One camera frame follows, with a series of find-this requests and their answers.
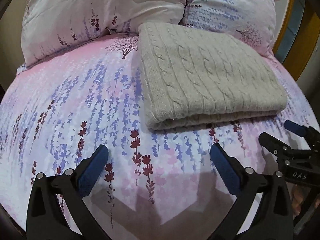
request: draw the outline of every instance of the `pillowcase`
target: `pillowcase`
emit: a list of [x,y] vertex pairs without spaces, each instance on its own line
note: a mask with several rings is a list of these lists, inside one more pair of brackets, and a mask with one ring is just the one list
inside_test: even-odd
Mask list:
[[229,33],[266,56],[274,44],[275,1],[187,0],[182,24]]
[[178,24],[186,0],[27,0],[21,47],[26,66],[106,33],[136,33],[147,21]]

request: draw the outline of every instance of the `blue gripper pad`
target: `blue gripper pad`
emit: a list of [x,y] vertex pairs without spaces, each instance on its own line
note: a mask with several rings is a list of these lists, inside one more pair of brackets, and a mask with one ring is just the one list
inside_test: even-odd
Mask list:
[[90,158],[82,160],[78,165],[77,168],[84,169],[78,178],[78,194],[81,198],[90,194],[108,161],[108,157],[108,148],[100,145]]
[[284,128],[290,132],[295,133],[296,135],[298,135],[300,137],[305,137],[307,135],[307,131],[306,131],[305,127],[298,125],[290,120],[286,120],[284,122]]
[[230,157],[218,143],[212,145],[210,157],[229,193],[237,196],[240,193],[240,178],[228,160]]

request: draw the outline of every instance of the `bedding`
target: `bedding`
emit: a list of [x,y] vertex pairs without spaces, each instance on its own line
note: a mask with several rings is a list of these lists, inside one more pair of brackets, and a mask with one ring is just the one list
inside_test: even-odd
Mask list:
[[287,104],[269,66],[231,35],[144,23],[138,44],[148,128],[271,116]]
[[181,23],[229,33],[267,56],[275,42],[275,0],[187,0]]
[[[101,37],[20,73],[7,90],[0,104],[0,203],[23,229],[36,174],[75,168],[104,144],[108,163],[84,202],[112,239],[207,239],[235,200],[209,159],[212,144],[244,167],[271,174],[277,163],[259,145],[260,133],[307,148],[284,121],[319,130],[303,93],[273,56],[263,60],[288,96],[276,117],[148,130],[137,39]],[[58,200],[78,232],[63,196]]]
[[178,24],[186,0],[27,0],[21,47],[26,66],[109,33],[137,33],[147,21]]

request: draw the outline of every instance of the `pink bedsheet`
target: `pink bedsheet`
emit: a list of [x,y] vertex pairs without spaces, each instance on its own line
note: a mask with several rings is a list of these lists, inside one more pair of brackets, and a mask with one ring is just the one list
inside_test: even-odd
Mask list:
[[293,78],[270,57],[265,61],[288,93],[278,116],[150,131],[136,41],[105,36],[22,72],[8,89],[0,105],[0,203],[22,228],[36,174],[75,168],[105,144],[108,163],[84,202],[114,240],[207,239],[235,200],[209,159],[213,143],[244,167],[273,173],[277,164],[261,149],[260,133],[306,148],[284,121],[319,130]]

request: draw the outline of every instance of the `cable knit pattern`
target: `cable knit pattern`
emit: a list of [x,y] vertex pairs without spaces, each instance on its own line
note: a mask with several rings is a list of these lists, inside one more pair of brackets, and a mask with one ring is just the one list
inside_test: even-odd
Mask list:
[[139,27],[148,128],[276,115],[284,88],[251,47],[228,34],[145,23]]

